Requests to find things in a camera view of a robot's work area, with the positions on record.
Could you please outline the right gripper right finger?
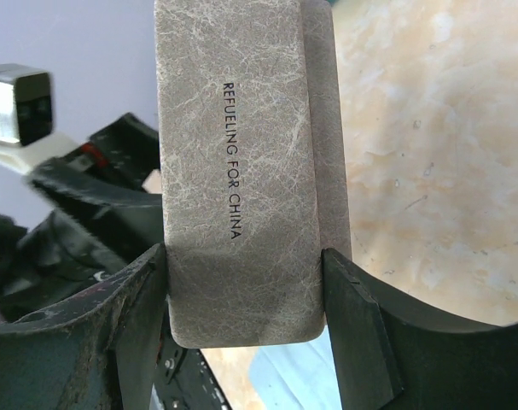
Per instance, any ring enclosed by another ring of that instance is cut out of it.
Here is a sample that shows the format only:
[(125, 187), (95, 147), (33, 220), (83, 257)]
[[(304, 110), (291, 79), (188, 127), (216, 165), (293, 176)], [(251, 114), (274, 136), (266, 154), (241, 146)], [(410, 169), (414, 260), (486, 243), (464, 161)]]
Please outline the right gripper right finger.
[(428, 305), (335, 249), (322, 269), (343, 408), (518, 409), (518, 323)]

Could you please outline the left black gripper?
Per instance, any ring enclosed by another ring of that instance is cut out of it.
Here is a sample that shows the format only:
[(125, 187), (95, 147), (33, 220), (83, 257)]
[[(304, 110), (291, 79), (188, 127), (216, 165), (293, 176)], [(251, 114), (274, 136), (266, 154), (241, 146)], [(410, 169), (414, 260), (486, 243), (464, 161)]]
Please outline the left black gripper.
[(163, 239), (156, 130), (124, 114), (85, 142), (55, 134), (0, 162), (51, 211), (32, 229), (0, 214), (0, 313), (23, 316), (108, 278)]

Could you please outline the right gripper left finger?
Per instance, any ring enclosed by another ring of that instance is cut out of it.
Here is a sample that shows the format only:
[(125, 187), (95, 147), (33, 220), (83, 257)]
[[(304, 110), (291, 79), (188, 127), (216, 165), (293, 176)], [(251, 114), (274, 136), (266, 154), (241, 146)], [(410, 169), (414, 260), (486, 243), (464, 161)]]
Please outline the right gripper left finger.
[(147, 409), (165, 262), (157, 244), (107, 280), (0, 324), (0, 409)]

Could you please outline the grey glasses case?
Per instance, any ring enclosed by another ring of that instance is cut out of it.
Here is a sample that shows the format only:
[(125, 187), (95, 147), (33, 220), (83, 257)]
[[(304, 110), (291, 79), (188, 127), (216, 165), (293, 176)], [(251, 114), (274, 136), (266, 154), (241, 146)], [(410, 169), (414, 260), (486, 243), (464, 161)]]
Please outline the grey glasses case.
[(321, 253), (351, 253), (330, 4), (159, 1), (154, 19), (172, 335), (311, 340)]

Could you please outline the light blue cleaning cloth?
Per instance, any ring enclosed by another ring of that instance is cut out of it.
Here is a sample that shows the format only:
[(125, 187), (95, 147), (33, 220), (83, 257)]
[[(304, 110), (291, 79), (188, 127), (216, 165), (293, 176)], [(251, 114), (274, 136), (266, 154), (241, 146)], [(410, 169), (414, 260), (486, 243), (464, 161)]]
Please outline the light blue cleaning cloth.
[(249, 377), (268, 409), (342, 409), (328, 331), (307, 343), (260, 348)]

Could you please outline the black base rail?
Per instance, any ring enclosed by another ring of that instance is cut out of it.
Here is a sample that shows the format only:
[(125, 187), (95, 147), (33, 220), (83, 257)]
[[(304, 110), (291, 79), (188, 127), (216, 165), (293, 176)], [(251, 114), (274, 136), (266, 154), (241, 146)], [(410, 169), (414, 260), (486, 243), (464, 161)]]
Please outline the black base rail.
[(199, 349), (161, 343), (154, 370), (152, 410), (231, 410), (232, 406)]

